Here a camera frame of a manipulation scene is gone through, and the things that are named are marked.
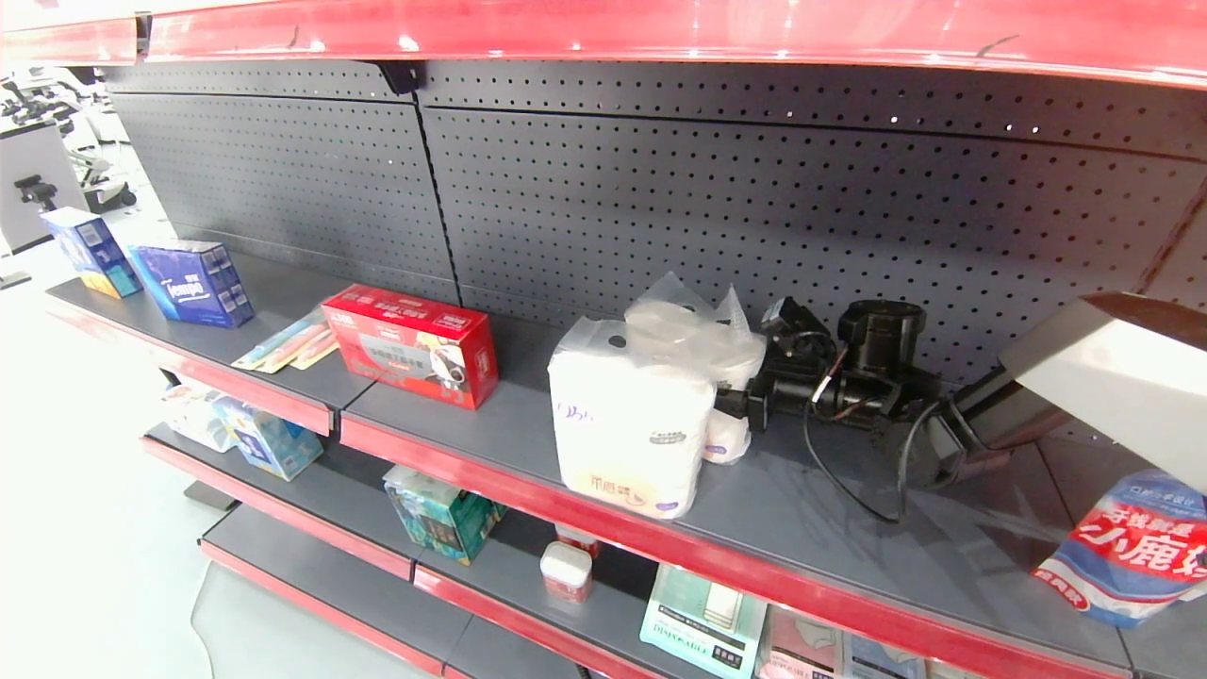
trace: light blue box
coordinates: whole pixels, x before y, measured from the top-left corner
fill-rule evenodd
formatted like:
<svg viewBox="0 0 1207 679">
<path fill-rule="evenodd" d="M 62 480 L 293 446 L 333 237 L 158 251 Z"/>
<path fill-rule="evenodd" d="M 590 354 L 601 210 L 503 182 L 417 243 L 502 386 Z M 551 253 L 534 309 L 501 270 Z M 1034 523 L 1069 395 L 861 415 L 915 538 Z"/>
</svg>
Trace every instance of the light blue box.
<svg viewBox="0 0 1207 679">
<path fill-rule="evenodd" d="M 309 429 L 229 397 L 217 400 L 214 408 L 252 467 L 293 481 L 322 455 L 322 443 Z"/>
<path fill-rule="evenodd" d="M 105 219 L 78 207 L 59 207 L 43 212 L 42 221 L 84 285 L 117 298 L 142 289 Z"/>
</svg>

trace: green box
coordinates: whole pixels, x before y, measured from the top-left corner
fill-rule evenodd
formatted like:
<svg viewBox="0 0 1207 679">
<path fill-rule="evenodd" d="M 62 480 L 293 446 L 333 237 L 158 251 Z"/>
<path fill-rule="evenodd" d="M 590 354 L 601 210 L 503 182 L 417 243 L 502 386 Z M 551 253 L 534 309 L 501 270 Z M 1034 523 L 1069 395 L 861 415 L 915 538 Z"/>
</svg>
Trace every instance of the green box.
<svg viewBox="0 0 1207 679">
<path fill-rule="evenodd" d="M 507 508 L 426 474 L 396 466 L 385 492 L 412 542 L 470 566 Z"/>
</svg>

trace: small white container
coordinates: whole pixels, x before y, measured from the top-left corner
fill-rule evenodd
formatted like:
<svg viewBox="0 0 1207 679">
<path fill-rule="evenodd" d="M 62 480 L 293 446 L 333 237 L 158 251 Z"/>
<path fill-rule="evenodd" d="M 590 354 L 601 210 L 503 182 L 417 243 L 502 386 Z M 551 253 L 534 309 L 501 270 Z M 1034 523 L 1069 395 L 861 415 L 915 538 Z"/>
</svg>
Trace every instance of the small white container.
<svg viewBox="0 0 1207 679">
<path fill-rule="evenodd" d="M 565 543 L 549 543 L 541 557 L 541 575 L 550 595 L 581 604 L 591 590 L 591 555 Z"/>
<path fill-rule="evenodd" d="M 562 526 L 560 523 L 554 523 L 553 528 L 558 532 L 558 542 L 565 543 L 571 548 L 577 548 L 583 550 L 591 556 L 593 560 L 600 556 L 600 542 L 591 538 L 582 531 L 575 531 L 568 526 Z"/>
</svg>

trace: red and blue package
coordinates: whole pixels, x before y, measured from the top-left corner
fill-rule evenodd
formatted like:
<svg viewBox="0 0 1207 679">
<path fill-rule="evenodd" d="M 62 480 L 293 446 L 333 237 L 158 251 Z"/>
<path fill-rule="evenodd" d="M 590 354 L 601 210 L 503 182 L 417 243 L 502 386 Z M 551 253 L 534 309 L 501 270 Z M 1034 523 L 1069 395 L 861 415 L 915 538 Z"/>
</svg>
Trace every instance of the red and blue package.
<svg viewBox="0 0 1207 679">
<path fill-rule="evenodd" d="M 1161 470 L 1125 476 L 1032 575 L 1090 617 L 1136 627 L 1207 581 L 1203 505 Z"/>
</svg>

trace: red shelf edge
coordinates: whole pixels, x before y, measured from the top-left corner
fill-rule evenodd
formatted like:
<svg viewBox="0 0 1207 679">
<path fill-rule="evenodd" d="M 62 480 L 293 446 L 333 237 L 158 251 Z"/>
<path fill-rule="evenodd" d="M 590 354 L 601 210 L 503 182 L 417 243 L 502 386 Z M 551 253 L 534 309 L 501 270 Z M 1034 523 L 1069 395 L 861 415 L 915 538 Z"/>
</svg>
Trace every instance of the red shelf edge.
<svg viewBox="0 0 1207 679">
<path fill-rule="evenodd" d="M 139 443 L 142 450 L 151 456 L 159 458 L 208 486 L 222 491 L 243 504 L 255 508 L 308 535 L 313 535 L 366 563 L 373 564 L 403 581 L 410 581 L 412 562 L 409 558 L 374 545 L 311 514 L 307 514 L 154 439 L 142 437 Z M 228 452 L 226 455 L 235 456 L 238 453 Z"/>
<path fill-rule="evenodd" d="M 5 31 L 5 63 L 31 62 L 59 66 L 128 66 L 138 60 L 138 28 L 133 14 L 75 24 Z"/>
<path fill-rule="evenodd" d="M 251 580 L 256 585 L 280 596 L 281 598 L 293 603 L 295 605 L 302 608 L 303 610 L 310 611 L 319 617 L 322 617 L 327 622 L 331 622 L 336 627 L 350 632 L 361 639 L 385 650 L 400 658 L 419 667 L 424 672 L 439 677 L 444 669 L 444 662 L 437 660 L 425 652 L 418 651 L 402 642 L 385 634 L 360 620 L 337 610 L 336 608 L 307 595 L 302 590 L 280 580 L 272 574 L 256 568 L 255 566 L 243 561 L 241 558 L 232 555 L 231 552 L 218 548 L 217 545 L 202 540 L 202 554 L 206 557 L 214 560 L 231 570 L 238 573 L 239 575 Z"/>
<path fill-rule="evenodd" d="M 647 558 L 682 567 L 715 583 L 969 672 L 992 677 L 1003 667 L 1010 667 L 1022 677 L 1091 679 L 1131 675 L 1124 668 L 1080 661 L 1060 651 L 1027 648 L 1022 642 L 1010 643 L 992 632 L 926 617 L 887 599 L 859 595 L 823 578 L 682 533 L 669 523 L 639 517 L 381 429 L 352 414 L 343 416 L 342 441 L 523 513 L 571 526 Z"/>
<path fill-rule="evenodd" d="M 317 434 L 331 434 L 332 414 L 326 405 L 260 382 L 237 369 L 191 356 L 57 297 L 49 297 L 47 311 L 101 343 L 122 345 L 146 355 L 156 365 L 177 376 L 196 380 Z"/>
<path fill-rule="evenodd" d="M 661 679 L 661 675 L 616 656 L 570 632 L 521 613 L 489 595 L 415 564 L 415 587 L 509 630 L 525 639 L 613 679 Z"/>
</svg>

